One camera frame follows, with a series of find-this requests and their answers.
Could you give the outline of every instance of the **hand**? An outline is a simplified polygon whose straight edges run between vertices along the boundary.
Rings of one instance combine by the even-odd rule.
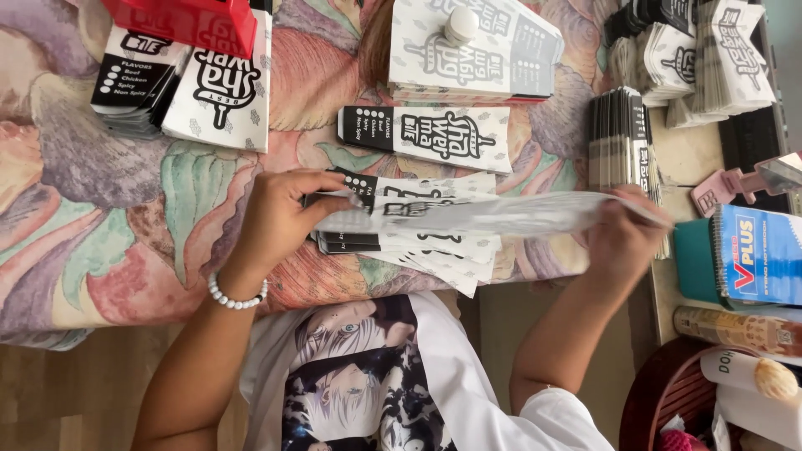
[[[631,201],[671,223],[669,215],[637,185],[619,185],[610,194]],[[646,273],[669,227],[647,221],[621,202],[599,207],[599,222],[589,230],[588,272],[602,280],[634,285]]]
[[[247,299],[245,292],[258,292],[262,279],[301,246],[318,222],[334,212],[352,208],[345,197],[324,197],[308,208],[298,202],[304,194],[347,189],[342,184],[344,179],[344,174],[319,169],[257,175],[240,237],[218,277],[221,289],[225,292],[229,285],[234,285],[231,290],[252,286],[239,296]],[[229,282],[233,278],[237,283]]]

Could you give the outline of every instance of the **brown wicker basket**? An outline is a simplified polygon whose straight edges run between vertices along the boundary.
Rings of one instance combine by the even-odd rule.
[[[699,358],[708,352],[724,350],[756,356],[746,348],[687,337],[666,343],[652,354],[635,376],[626,398],[618,433],[619,451],[658,449],[658,431],[677,414],[685,421],[687,433],[693,436],[704,433],[713,421],[716,384],[702,375]],[[739,431],[732,432],[737,437]],[[735,450],[737,440],[733,440],[733,445]]]

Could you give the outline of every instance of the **patterned fabric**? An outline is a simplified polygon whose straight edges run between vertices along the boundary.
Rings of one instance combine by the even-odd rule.
[[[512,108],[513,174],[505,196],[582,189],[585,110],[607,87],[602,23],[617,0],[526,0],[560,28],[556,95]],[[467,169],[345,148],[343,105],[400,105],[388,96],[392,3],[273,2],[266,155],[162,138],[108,135],[89,106],[111,19],[100,0],[0,3],[0,333],[186,319],[204,279],[228,255],[251,180],[268,170],[337,165],[382,177],[461,177]],[[572,237],[509,240],[495,282],[576,274]],[[444,287],[431,276],[309,243],[271,277],[280,311]]]

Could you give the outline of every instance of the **white t-shirt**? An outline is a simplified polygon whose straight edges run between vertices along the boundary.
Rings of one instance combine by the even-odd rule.
[[[431,292],[271,315],[240,380],[245,451],[612,450],[573,394],[498,406],[459,321]]]

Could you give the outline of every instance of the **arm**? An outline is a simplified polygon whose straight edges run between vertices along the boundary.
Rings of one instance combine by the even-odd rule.
[[[298,203],[304,193],[345,189],[343,177],[305,169],[257,176],[239,241],[217,277],[223,294],[251,299],[265,275],[303,243],[315,224],[350,208],[335,197],[307,209]],[[237,383],[255,310],[229,309],[205,296],[148,385],[132,450],[217,448],[217,426]]]
[[[627,185],[614,194],[668,219]],[[607,323],[626,301],[667,229],[641,223],[616,201],[601,207],[600,221],[589,231],[590,266],[574,279],[520,343],[509,381],[512,412],[548,385],[576,394]]]

